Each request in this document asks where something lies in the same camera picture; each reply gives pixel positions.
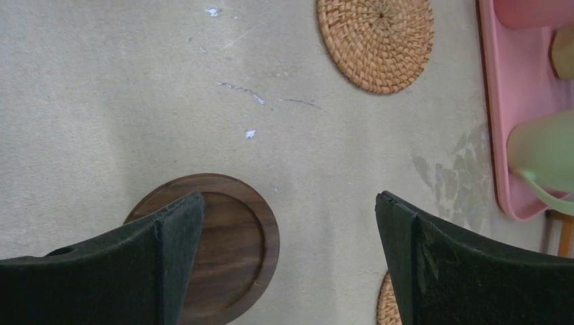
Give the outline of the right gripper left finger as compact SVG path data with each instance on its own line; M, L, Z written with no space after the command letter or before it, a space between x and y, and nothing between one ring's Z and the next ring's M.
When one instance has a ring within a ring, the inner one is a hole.
M177 324L204 223L192 192L114 230L1 261L2 324Z

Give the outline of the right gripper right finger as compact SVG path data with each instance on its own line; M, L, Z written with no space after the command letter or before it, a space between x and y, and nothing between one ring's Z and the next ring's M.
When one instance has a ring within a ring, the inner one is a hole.
M404 324L572 324L573 260L528 251L382 192L378 232Z

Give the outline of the woven rattan coaster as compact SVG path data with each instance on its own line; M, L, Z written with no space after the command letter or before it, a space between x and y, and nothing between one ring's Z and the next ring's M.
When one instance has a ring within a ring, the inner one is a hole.
M390 273L382 280L376 308L377 325L402 325Z
M363 90L398 93L430 60L434 17L428 0L319 0L316 14L331 60Z

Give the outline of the dark walnut wooden coaster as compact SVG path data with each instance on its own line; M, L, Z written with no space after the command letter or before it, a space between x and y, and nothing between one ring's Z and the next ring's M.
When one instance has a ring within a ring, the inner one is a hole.
M265 199L247 183L216 173L171 180L145 196L126 222L148 215L189 192L204 199L200 237L181 324L228 324L248 311L269 286L280 235Z

